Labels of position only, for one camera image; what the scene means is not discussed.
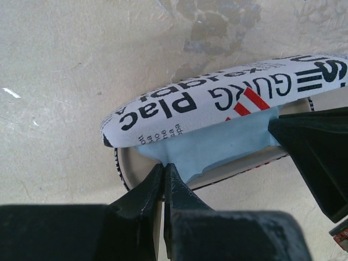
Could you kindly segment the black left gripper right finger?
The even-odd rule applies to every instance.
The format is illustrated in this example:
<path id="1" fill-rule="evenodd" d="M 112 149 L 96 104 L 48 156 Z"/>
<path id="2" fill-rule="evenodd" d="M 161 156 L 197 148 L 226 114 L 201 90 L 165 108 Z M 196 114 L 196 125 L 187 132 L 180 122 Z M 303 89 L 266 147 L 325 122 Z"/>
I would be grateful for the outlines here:
<path id="1" fill-rule="evenodd" d="M 169 260 L 312 260 L 296 220 L 279 211 L 220 211 L 165 167 L 164 240 Z"/>

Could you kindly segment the white printed glasses case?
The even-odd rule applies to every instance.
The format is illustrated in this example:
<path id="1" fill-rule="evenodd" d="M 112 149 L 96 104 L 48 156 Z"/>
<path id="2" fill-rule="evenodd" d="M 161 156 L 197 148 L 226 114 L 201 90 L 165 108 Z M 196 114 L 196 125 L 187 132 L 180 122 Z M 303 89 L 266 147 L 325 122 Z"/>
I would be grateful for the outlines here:
<path id="1" fill-rule="evenodd" d="M 271 59 L 171 83 L 115 109 L 101 123 L 114 149 L 127 190 L 147 176 L 157 160 L 135 148 L 279 107 L 279 116 L 315 111 L 313 96 L 347 86 L 346 54 L 311 54 Z M 227 162 L 186 184 L 199 189 L 285 157 L 277 146 Z"/>

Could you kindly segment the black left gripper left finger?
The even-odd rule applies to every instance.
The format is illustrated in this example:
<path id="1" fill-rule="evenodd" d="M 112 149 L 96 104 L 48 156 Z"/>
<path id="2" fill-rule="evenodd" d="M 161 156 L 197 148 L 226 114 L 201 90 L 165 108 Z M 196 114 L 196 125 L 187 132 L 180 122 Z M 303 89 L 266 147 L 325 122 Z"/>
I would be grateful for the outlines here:
<path id="1" fill-rule="evenodd" d="M 164 167 L 111 204 L 1 206 L 1 260 L 157 260 Z"/>

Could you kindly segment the blue cleaning cloth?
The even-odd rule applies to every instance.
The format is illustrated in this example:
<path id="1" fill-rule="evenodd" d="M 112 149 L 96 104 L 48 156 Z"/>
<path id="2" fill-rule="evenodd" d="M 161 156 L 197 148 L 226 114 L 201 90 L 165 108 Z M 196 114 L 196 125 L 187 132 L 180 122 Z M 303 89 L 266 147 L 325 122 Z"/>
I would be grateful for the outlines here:
<path id="1" fill-rule="evenodd" d="M 268 124 L 279 117 L 279 110 L 273 107 L 135 149 L 163 165 L 175 164 L 187 183 L 227 162 L 277 146 L 279 143 L 268 131 Z"/>

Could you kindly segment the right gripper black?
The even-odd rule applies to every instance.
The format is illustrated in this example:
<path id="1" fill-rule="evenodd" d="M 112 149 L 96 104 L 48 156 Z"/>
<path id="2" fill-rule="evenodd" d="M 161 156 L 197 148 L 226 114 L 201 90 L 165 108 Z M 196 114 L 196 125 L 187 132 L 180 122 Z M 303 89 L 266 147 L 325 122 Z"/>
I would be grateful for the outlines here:
<path id="1" fill-rule="evenodd" d="M 290 155 L 322 212 L 334 223 L 347 216 L 347 108 L 281 115 L 268 131 Z M 329 231 L 347 247 L 347 224 Z"/>

